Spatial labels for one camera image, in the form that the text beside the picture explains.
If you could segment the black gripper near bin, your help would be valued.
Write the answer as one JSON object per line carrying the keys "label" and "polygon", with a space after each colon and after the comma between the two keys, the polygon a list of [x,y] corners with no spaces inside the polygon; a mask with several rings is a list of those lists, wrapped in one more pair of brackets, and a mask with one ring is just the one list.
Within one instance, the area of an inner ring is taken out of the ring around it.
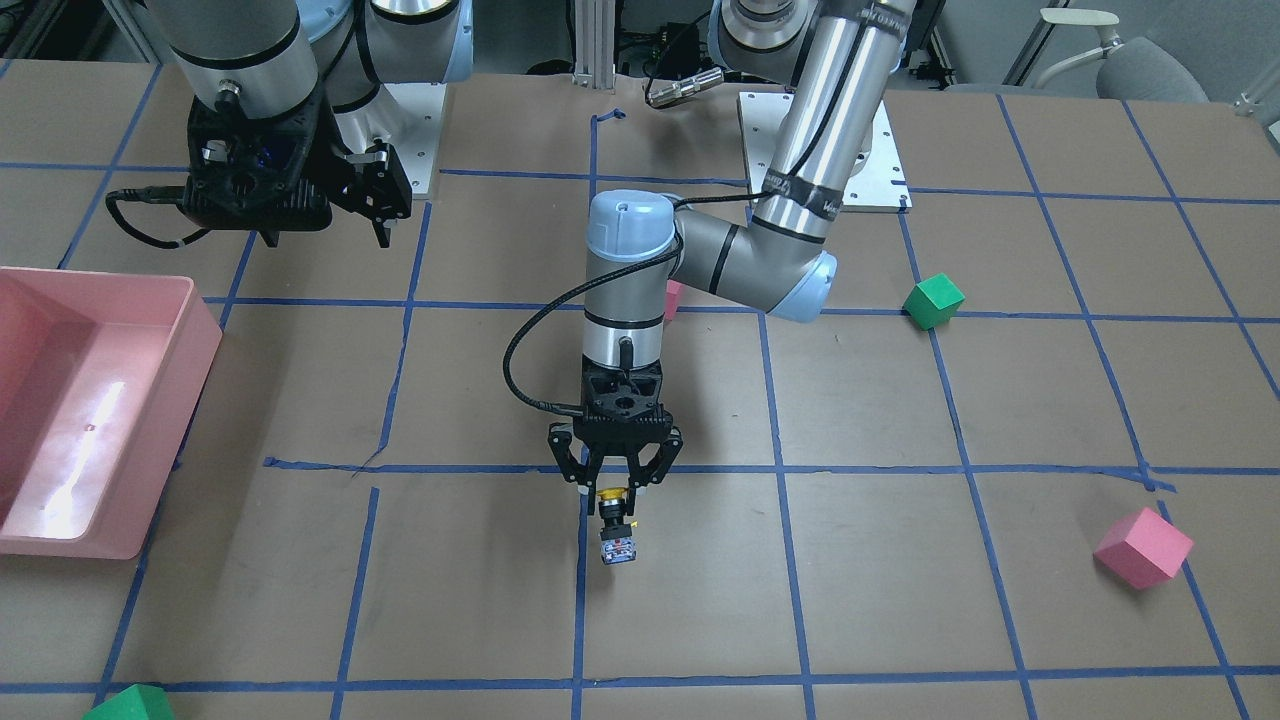
{"label": "black gripper near bin", "polygon": [[376,141],[351,154],[323,86],[270,119],[250,119],[228,91],[212,106],[195,99],[187,138],[182,211],[205,229],[256,231],[274,247],[283,231],[328,228],[340,208],[366,217],[389,249],[393,224],[412,211],[396,149]]}

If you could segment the silver robot arm near bin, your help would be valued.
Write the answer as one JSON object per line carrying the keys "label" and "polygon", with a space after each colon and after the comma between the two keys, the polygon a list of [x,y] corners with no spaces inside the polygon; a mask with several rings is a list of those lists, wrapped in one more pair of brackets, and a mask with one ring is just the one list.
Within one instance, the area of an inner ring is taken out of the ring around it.
{"label": "silver robot arm near bin", "polygon": [[150,1],[195,96],[177,186],[115,190],[113,220],[156,249],[211,231],[328,228],[366,218],[378,243],[428,187],[431,114],[394,87],[443,88],[474,68],[470,1]]}

